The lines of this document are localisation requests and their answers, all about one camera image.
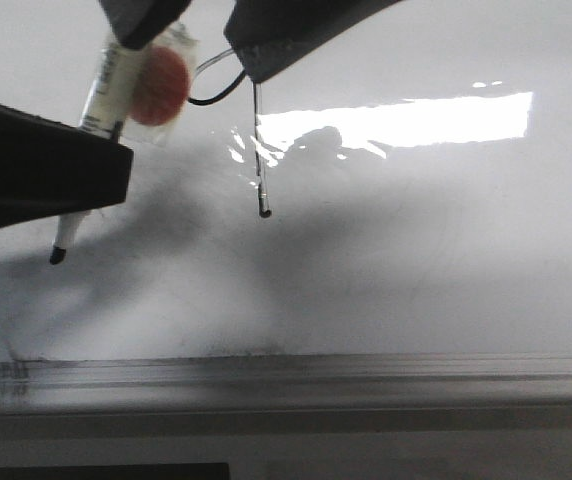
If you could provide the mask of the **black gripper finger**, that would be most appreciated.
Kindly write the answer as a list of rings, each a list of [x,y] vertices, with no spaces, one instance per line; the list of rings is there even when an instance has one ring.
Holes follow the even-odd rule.
[[[0,104],[0,229],[124,202],[132,151]]]
[[[191,0],[99,0],[119,44],[141,50],[180,18]]]

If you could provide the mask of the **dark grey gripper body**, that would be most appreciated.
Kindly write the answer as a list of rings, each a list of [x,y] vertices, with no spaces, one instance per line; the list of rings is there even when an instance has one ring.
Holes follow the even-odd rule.
[[[224,36],[246,75],[263,83],[392,0],[238,1]]]

